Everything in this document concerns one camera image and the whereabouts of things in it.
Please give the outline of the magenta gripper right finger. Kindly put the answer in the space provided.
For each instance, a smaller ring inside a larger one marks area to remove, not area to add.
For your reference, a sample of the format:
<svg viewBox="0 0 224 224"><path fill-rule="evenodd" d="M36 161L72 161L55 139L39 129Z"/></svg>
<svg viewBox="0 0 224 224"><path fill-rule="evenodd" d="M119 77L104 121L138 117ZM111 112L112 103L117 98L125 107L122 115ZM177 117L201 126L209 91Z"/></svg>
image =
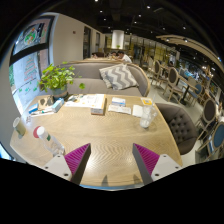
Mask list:
<svg viewBox="0 0 224 224"><path fill-rule="evenodd" d="M133 144L132 153L145 185L182 169L167 154L158 155L136 143Z"/></svg>

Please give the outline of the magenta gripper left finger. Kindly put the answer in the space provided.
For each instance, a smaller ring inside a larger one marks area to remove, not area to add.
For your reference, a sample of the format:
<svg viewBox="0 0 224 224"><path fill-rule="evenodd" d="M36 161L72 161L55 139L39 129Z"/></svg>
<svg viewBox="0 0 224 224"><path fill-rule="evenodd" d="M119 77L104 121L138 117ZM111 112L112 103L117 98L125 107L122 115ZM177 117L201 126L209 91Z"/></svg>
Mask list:
<svg viewBox="0 0 224 224"><path fill-rule="evenodd" d="M79 185L90 155L91 144L88 143L66 155L56 155L43 166L43 169Z"/></svg>

